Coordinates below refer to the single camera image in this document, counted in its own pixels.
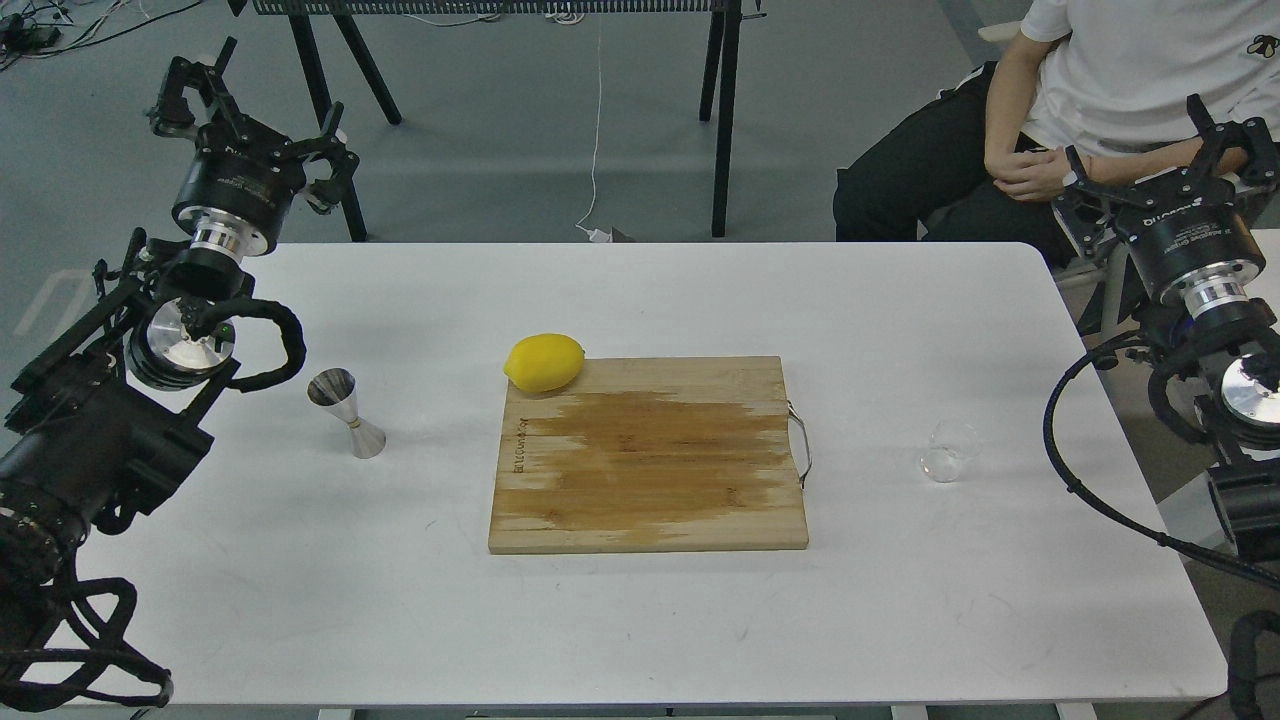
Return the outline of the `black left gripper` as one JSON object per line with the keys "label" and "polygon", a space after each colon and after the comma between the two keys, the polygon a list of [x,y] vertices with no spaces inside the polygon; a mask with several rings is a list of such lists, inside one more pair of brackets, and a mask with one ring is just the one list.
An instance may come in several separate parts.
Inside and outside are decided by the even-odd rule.
{"label": "black left gripper", "polygon": [[168,138],[186,138],[196,147],[188,176],[172,209],[174,222],[188,234],[197,223],[216,217],[237,225],[248,238],[239,254],[260,256],[275,250],[294,196],[302,190],[317,214],[329,214],[352,190],[360,158],[339,137],[344,105],[334,102],[319,136],[287,145],[287,160],[305,165],[326,161],[328,178],[306,178],[298,168],[276,168],[228,147],[248,150],[261,141],[255,120],[242,113],[224,81],[238,41],[228,37],[210,63],[174,56],[155,104],[147,110],[150,129]]}

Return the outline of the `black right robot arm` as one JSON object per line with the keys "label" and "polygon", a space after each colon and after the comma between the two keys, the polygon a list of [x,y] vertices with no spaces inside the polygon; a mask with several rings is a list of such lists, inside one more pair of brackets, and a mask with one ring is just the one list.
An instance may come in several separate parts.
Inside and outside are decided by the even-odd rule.
{"label": "black right robot arm", "polygon": [[[1094,179],[1074,147],[1071,173],[1052,209],[1085,259],[1124,273],[1144,295],[1138,327],[1088,350],[1065,370],[1046,404],[1042,437],[1068,491],[1103,516],[1162,547],[1275,591],[1277,574],[1277,316],[1245,287],[1265,256],[1240,214],[1247,190],[1277,187],[1277,149],[1263,119],[1217,122],[1196,94],[1187,113],[1201,146],[1185,167],[1133,184]],[[1087,366],[1119,352],[1149,366],[1153,414],[1189,445],[1207,445],[1216,462],[1208,491],[1230,553],[1176,539],[1111,507],[1078,478],[1056,445],[1061,393]]]}

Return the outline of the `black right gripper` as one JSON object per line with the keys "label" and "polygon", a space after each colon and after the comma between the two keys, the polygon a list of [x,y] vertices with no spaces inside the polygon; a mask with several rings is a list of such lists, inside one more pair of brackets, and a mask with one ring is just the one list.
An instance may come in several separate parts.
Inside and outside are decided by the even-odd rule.
{"label": "black right gripper", "polygon": [[[1234,204],[1196,197],[1175,200],[1170,209],[1149,208],[1149,195],[1138,181],[1115,184],[1091,178],[1070,145],[1064,149],[1069,173],[1052,210],[1078,258],[1101,263],[1128,246],[1153,301],[1220,307],[1245,301],[1245,286],[1263,270],[1263,255],[1240,214],[1261,214],[1276,193],[1277,145],[1262,118],[1216,122],[1198,94],[1188,96],[1187,114],[1201,146],[1184,169],[1184,195],[1226,181],[1235,190]],[[1222,173],[1231,150],[1245,160]]]}

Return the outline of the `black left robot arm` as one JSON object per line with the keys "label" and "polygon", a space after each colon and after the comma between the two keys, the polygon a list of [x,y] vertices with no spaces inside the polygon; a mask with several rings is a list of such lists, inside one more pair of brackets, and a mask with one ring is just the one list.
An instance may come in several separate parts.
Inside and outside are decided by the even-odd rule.
{"label": "black left robot arm", "polygon": [[3,705],[23,712],[76,698],[165,706],[172,674],[125,641],[137,606],[122,578],[82,580],[76,557],[165,503],[206,457],[201,421],[225,389],[279,386],[305,365],[285,305],[253,296],[246,258],[271,252],[296,197],[328,213],[358,158],[333,105],[317,136],[293,140],[243,113],[224,82],[236,41],[212,63],[175,56],[148,111],[155,135],[195,146],[172,209],[184,238],[136,229],[118,269],[93,269],[97,304],[15,380],[3,457]]}

